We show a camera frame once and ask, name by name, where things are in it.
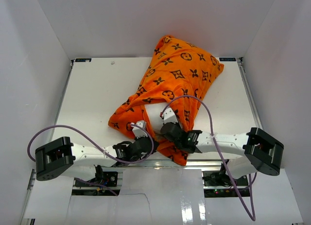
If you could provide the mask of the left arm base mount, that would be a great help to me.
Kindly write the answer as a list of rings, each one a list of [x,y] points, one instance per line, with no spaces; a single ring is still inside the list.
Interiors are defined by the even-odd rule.
[[[118,182],[118,172],[103,171],[102,167],[95,166],[95,175],[88,181],[96,185],[101,184],[107,187],[116,187]]]

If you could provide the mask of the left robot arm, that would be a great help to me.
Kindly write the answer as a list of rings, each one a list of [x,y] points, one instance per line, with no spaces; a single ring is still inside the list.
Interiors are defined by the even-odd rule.
[[[103,167],[126,167],[153,154],[159,143],[149,137],[136,138],[103,147],[72,143],[69,137],[58,138],[35,151],[36,180],[49,181],[59,176],[79,178],[96,186],[102,182]]]

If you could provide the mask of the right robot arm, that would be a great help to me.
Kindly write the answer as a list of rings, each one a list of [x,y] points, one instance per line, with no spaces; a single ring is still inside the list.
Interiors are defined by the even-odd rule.
[[[177,123],[166,123],[160,133],[173,142],[177,149],[189,154],[220,151],[239,157],[229,160],[227,168],[219,173],[224,185],[232,185],[240,177],[260,172],[278,176],[284,145],[260,128],[234,135],[209,134],[201,130],[184,131]]]

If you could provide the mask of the white pillow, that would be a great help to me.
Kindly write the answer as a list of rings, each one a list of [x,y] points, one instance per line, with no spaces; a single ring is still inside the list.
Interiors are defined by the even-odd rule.
[[[157,134],[161,135],[161,128],[163,124],[170,122],[168,111],[164,112],[164,118],[160,116],[167,103],[146,104],[145,111],[148,115],[151,129]]]

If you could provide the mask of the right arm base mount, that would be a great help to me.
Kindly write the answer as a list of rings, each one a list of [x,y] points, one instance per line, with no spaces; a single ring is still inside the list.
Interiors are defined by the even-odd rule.
[[[203,171],[203,185],[205,198],[233,198],[238,197],[229,176],[221,171]],[[235,179],[236,186],[242,197],[249,197],[249,181],[246,175]]]

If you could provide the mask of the orange patterned pillowcase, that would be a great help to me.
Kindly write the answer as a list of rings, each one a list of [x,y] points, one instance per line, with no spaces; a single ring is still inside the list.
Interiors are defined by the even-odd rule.
[[[159,142],[158,152],[178,165],[187,163],[188,153],[159,137],[151,123],[149,107],[170,103],[170,107],[185,131],[194,127],[194,121],[208,89],[223,72],[224,65],[207,51],[171,35],[160,39],[152,60],[137,91],[110,117],[108,125],[128,138],[135,137],[131,123],[146,121],[146,130]]]

